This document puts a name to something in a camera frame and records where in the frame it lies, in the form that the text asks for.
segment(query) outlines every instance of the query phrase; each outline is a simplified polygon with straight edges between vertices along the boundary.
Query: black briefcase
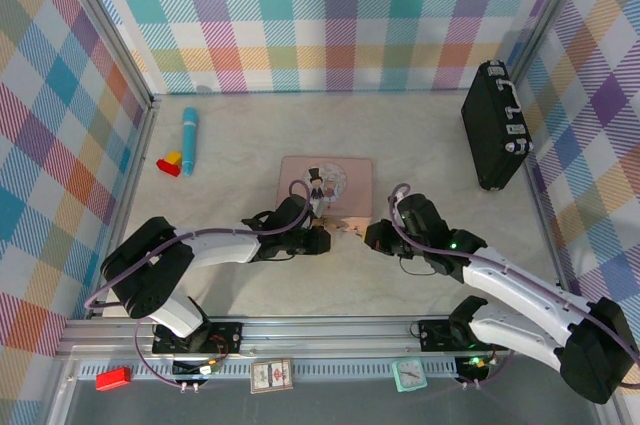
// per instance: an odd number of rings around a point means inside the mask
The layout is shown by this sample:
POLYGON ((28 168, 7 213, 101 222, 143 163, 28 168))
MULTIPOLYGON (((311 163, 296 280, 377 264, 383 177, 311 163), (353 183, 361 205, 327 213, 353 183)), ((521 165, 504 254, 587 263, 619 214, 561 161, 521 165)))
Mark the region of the black briefcase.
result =
POLYGON ((478 68, 462 107, 480 186, 502 190, 533 149, 516 89, 498 60, 478 68))

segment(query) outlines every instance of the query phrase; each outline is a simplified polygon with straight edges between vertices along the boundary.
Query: clock face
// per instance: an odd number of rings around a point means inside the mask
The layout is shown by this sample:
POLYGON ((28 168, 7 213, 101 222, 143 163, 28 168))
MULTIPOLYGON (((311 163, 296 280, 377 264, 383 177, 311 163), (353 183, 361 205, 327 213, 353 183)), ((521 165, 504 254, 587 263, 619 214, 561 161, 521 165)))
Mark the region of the clock face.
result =
POLYGON ((427 385, 422 361, 418 358, 395 363, 396 385, 399 391, 415 390, 427 385))

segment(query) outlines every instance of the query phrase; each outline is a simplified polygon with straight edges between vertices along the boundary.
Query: playing card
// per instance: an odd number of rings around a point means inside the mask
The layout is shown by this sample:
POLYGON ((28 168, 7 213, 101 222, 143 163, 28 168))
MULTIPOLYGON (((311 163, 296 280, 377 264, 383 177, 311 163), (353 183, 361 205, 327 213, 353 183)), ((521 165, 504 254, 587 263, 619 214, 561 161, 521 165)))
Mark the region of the playing card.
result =
POLYGON ((291 360, 271 360, 251 364, 251 393, 293 388, 291 360))

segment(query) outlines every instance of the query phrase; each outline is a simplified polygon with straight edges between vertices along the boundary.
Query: teal alarm clock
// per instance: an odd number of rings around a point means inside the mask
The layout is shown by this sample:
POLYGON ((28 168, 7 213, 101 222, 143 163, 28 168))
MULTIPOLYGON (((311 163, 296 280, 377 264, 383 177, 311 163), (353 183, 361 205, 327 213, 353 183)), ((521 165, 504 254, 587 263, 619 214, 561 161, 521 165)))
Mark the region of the teal alarm clock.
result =
POLYGON ((399 392, 412 392, 427 386, 427 376, 419 358, 402 358, 393 362, 391 368, 399 392))

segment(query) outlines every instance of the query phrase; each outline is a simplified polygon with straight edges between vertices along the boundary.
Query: cartoon groom figure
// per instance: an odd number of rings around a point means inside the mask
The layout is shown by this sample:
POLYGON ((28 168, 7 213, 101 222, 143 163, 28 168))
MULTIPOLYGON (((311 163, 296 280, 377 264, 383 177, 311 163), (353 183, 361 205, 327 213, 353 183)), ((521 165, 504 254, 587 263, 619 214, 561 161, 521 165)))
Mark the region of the cartoon groom figure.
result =
POLYGON ((322 191, 322 177, 320 176, 319 168, 310 168, 309 175, 311 178, 311 199, 322 200, 324 198, 324 192, 322 191))

